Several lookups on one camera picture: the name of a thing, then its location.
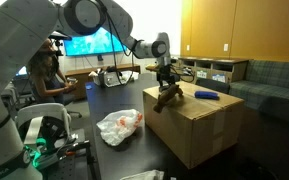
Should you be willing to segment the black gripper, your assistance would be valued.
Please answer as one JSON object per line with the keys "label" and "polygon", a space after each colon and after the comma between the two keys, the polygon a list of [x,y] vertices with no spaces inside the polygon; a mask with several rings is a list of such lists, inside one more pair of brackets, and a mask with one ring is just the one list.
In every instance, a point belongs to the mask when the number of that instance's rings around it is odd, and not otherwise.
{"label": "black gripper", "polygon": [[171,85],[180,80],[180,77],[176,73],[173,73],[171,68],[171,65],[161,66],[158,68],[156,78],[161,87],[163,87],[163,82]]}

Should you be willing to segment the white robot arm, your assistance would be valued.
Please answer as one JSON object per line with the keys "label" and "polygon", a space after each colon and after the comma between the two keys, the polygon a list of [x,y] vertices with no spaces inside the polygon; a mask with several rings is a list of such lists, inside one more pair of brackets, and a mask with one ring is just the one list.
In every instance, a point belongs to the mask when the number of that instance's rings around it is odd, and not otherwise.
{"label": "white robot arm", "polygon": [[170,64],[168,34],[153,42],[132,36],[133,20],[115,0],[0,0],[0,180],[43,180],[4,106],[1,92],[57,32],[66,37],[87,36],[105,29],[138,59],[156,58]]}

